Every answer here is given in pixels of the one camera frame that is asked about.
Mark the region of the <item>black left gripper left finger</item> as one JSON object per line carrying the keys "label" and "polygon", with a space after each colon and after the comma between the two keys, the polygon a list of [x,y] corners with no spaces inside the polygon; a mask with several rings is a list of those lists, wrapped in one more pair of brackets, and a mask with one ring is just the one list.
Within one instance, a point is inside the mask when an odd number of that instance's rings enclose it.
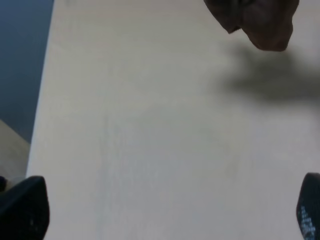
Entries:
{"label": "black left gripper left finger", "polygon": [[43,176],[30,176],[6,189],[0,178],[0,238],[43,240],[50,224],[50,205]]}

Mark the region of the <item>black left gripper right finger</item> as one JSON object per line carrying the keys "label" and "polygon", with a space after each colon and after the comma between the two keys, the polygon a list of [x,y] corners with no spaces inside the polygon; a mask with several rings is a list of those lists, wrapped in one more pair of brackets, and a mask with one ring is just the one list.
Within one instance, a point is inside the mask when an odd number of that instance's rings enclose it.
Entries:
{"label": "black left gripper right finger", "polygon": [[304,240],[320,240],[320,174],[308,172],[296,205],[296,218]]}

